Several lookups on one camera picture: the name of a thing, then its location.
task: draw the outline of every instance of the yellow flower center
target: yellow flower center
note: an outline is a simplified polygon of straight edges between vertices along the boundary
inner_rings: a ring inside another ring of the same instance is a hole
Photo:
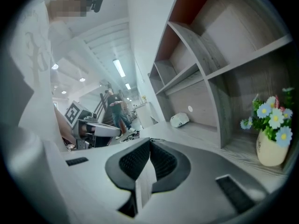
[[[282,139],[282,140],[285,140],[285,139],[286,139],[286,134],[285,134],[285,133],[283,133],[283,134],[281,135],[281,139]]]

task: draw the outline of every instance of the round ceiling light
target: round ceiling light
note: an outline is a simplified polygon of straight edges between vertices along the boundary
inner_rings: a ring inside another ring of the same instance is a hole
[[[59,66],[58,66],[57,64],[54,64],[54,65],[52,66],[52,69],[53,69],[53,70],[57,70],[58,67],[59,67]]]

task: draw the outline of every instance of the white t-shirt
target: white t-shirt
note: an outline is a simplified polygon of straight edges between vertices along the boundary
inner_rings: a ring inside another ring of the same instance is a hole
[[[19,126],[33,131],[43,140],[55,142],[65,151],[51,95],[50,68],[54,62],[49,27],[44,0],[31,0],[18,19],[9,52],[24,81],[34,91]]]

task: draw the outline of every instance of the person wearing white t-shirt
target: person wearing white t-shirt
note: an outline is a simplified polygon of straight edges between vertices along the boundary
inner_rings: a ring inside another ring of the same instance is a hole
[[[63,115],[52,103],[50,69],[54,62],[48,38],[50,24],[68,17],[85,16],[94,0],[31,0],[19,15],[8,45],[11,60],[33,90],[18,126],[35,132],[41,139],[53,141],[61,151],[64,137],[73,144],[76,139]]]

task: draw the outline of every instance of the blue pants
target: blue pants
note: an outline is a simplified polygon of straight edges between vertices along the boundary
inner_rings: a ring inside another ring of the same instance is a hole
[[[122,121],[125,123],[126,127],[128,129],[131,128],[131,125],[127,119],[127,117],[124,115],[124,113],[121,111],[119,113],[112,113],[113,123],[115,127],[120,129],[119,120],[122,119]]]

